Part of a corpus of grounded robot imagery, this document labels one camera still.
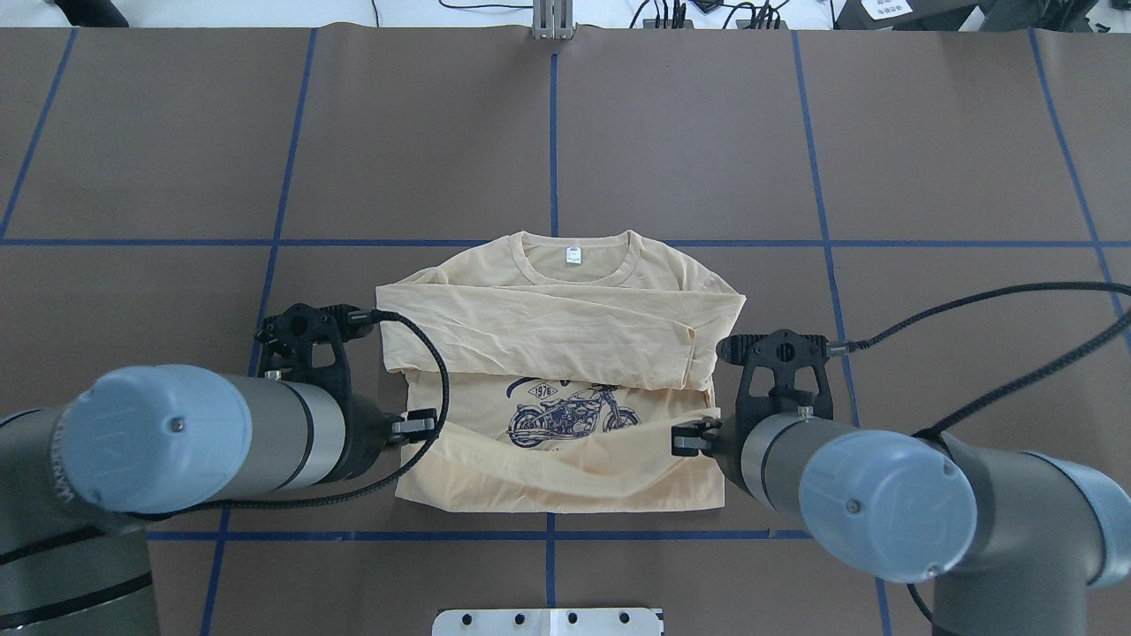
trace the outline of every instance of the metal stand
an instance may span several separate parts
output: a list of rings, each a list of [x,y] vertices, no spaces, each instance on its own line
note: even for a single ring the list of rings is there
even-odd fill
[[[573,0],[534,0],[534,38],[573,37]]]

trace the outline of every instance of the motorcycle graphic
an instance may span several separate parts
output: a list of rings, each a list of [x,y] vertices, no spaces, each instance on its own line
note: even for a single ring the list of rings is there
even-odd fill
[[[507,427],[507,435],[520,448],[534,448],[547,439],[580,439],[596,430],[605,406],[608,407],[608,415],[605,416],[603,431],[639,424],[636,411],[616,404],[613,396],[616,388],[593,385],[569,397],[542,402],[539,406],[519,404]]]

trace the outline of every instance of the mounting plate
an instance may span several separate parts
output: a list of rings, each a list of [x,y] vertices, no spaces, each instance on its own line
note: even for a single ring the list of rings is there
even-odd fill
[[[648,608],[447,610],[432,636],[663,636],[664,611]]]

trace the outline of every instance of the blue grid line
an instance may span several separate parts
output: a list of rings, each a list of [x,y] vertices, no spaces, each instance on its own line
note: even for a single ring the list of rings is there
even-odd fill
[[[813,138],[813,122],[809,111],[809,95],[805,91],[805,70],[801,58],[801,38],[796,31],[789,32],[793,36],[793,59],[797,67],[797,91],[801,94],[801,113],[805,122],[805,141],[809,145],[809,165],[813,173],[813,190],[817,196],[817,215],[821,224],[821,239],[824,241],[824,267],[828,270],[829,292],[832,295],[832,312],[837,321],[837,338],[847,340],[845,336],[844,313],[840,310],[840,290],[837,286],[836,264],[832,260],[832,242],[829,235],[829,221],[824,210],[824,192],[821,188],[821,173],[817,164],[817,141]],[[852,363],[848,356],[840,358],[844,366],[845,383],[848,385],[848,399],[852,406],[853,426],[860,428],[860,410],[856,405],[856,386],[852,377]],[[888,611],[888,596],[883,590],[883,584],[877,578],[877,603],[880,611],[880,622],[883,626],[883,636],[891,636],[891,616]]]
[[[558,53],[550,55],[550,235],[558,235]]]
[[[227,532],[227,521],[232,510],[224,509],[219,515],[219,530],[216,536],[216,550],[213,552],[213,569],[208,576],[208,595],[205,596],[205,611],[200,617],[200,636],[211,631],[211,613],[216,607],[216,592],[219,588],[219,573],[224,564],[224,534]]]
[[[556,530],[556,515],[546,517],[546,530],[509,531],[149,531],[149,541],[218,541],[218,542],[438,542],[438,541],[806,541],[812,539],[801,530]],[[547,552],[547,564],[553,559]],[[553,584],[547,579],[547,600],[553,599]]]
[[[550,55],[550,235],[558,235],[558,52]],[[558,607],[558,519],[546,513],[546,607]]]
[[[416,247],[474,248],[490,239],[0,239],[10,247]],[[1018,248],[1018,249],[1108,249],[1131,248],[1131,241],[1024,241],[1024,240],[867,240],[867,239],[751,239],[663,240],[673,248]]]
[[[70,36],[67,37],[67,46],[63,48],[63,57],[59,60],[59,67],[55,69],[55,77],[51,80],[48,98],[44,100],[43,110],[40,111],[40,119],[35,122],[32,140],[28,141],[27,152],[24,153],[24,163],[19,165],[19,172],[16,174],[16,183],[12,184],[11,196],[8,197],[8,206],[3,210],[3,218],[0,220],[0,239],[3,239],[5,234],[8,233],[8,224],[11,223],[11,215],[16,210],[19,190],[24,187],[24,178],[27,177],[27,170],[32,166],[35,147],[40,144],[40,135],[43,134],[43,126],[48,122],[48,113],[51,112],[51,104],[55,101],[55,93],[59,91],[59,84],[63,79],[63,69],[67,68],[67,61],[70,60],[70,52],[75,48],[75,40],[77,37],[78,28],[71,28]]]
[[[880,627],[883,636],[891,636],[891,611],[888,609],[888,588],[883,579],[875,577],[875,598],[880,600]]]
[[[1099,233],[1096,231],[1096,222],[1091,217],[1091,209],[1088,207],[1088,198],[1083,195],[1083,187],[1080,186],[1080,175],[1076,171],[1076,162],[1072,161],[1072,153],[1068,148],[1068,140],[1064,139],[1064,130],[1060,124],[1060,117],[1056,114],[1056,105],[1053,103],[1052,91],[1048,89],[1048,77],[1045,75],[1045,63],[1041,59],[1041,45],[1037,43],[1037,32],[1029,28],[1029,45],[1033,48],[1033,60],[1037,66],[1037,77],[1041,79],[1041,92],[1045,96],[1045,105],[1048,108],[1048,118],[1052,120],[1053,131],[1056,134],[1056,141],[1060,144],[1061,154],[1064,155],[1064,164],[1068,166],[1069,178],[1072,180],[1072,190],[1076,191],[1076,199],[1080,204],[1080,213],[1083,222],[1088,226],[1088,235],[1091,237],[1091,246],[1096,250],[1096,260],[1099,261],[1099,269],[1104,273],[1104,281],[1112,282],[1112,272],[1107,267],[1107,257],[1099,241]],[[1114,293],[1108,294],[1112,299],[1112,309],[1115,316],[1123,316],[1123,308],[1120,299]],[[1123,342],[1131,353],[1131,333],[1123,332]]]
[[[546,513],[546,607],[558,607],[558,518]]]
[[[286,220],[286,204],[291,196],[291,177],[294,173],[294,157],[299,152],[299,136],[302,132],[302,112],[307,105],[307,88],[310,86],[310,69],[314,61],[314,45],[318,42],[318,28],[310,29],[310,43],[307,45],[307,65],[302,71],[302,85],[299,88],[299,104],[294,110],[294,126],[291,130],[291,147],[287,151],[286,169],[283,172],[283,187],[279,191],[279,206],[275,215],[275,231],[271,234],[271,252],[267,257],[267,273],[264,276],[264,291],[259,296],[259,312],[256,318],[256,329],[267,316],[267,302],[271,295],[271,284],[275,281],[275,263],[279,253],[279,241],[283,238],[283,222]],[[259,358],[259,342],[251,345],[251,361],[248,363],[248,376],[256,373],[256,361]]]
[[[264,275],[264,291],[259,299],[259,313],[256,319],[256,328],[264,321],[267,312],[267,300],[271,294],[271,282],[275,277],[275,261],[279,251],[279,239],[283,235],[283,222],[286,217],[287,197],[291,190],[291,175],[294,171],[294,157],[299,149],[299,135],[302,131],[302,112],[307,103],[307,88],[310,85],[310,69],[314,60],[314,45],[318,42],[318,28],[310,29],[310,43],[307,45],[307,62],[302,72],[302,85],[299,88],[299,103],[294,111],[294,127],[291,130],[291,147],[287,151],[286,169],[283,172],[283,187],[279,192],[278,212],[275,216],[275,232],[271,237],[271,251],[267,258],[267,272]],[[251,359],[248,362],[248,375],[256,371],[256,361],[259,358],[259,343],[251,346]],[[227,534],[227,522],[231,517],[231,509],[224,509],[219,521],[219,536],[216,539],[216,552],[213,560],[213,573],[208,579],[208,595],[205,600],[205,612],[200,620],[200,636],[208,636],[211,630],[211,610],[216,602],[217,588],[219,586],[219,573],[224,562],[224,543]]]
[[[164,248],[270,247],[270,239],[3,239],[2,246],[34,248]]]

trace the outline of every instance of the beige t-shirt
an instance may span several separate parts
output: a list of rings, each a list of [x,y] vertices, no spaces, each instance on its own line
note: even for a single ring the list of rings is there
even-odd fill
[[[713,459],[670,452],[671,426],[717,415],[715,343],[745,299],[634,232],[518,232],[377,289],[416,321],[451,378],[448,423],[402,498],[458,512],[690,510],[723,505]],[[438,406],[439,372],[403,326],[385,363],[409,409]],[[408,446],[407,458],[416,450]]]

